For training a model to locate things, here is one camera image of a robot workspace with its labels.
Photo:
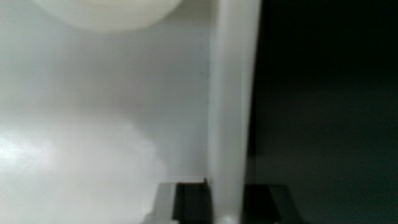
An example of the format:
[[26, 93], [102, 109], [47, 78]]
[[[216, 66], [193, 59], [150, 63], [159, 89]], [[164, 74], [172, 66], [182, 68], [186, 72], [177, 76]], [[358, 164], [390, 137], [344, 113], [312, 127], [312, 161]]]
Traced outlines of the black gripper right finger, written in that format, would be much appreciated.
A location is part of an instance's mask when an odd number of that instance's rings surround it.
[[243, 224], [305, 224], [287, 187], [248, 184], [243, 191]]

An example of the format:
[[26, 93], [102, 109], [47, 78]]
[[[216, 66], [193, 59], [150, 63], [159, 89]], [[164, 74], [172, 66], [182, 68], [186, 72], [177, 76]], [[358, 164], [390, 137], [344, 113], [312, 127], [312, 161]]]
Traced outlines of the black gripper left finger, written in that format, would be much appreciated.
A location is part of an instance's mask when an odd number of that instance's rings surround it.
[[143, 224], [211, 224], [211, 189], [205, 179], [157, 184]]

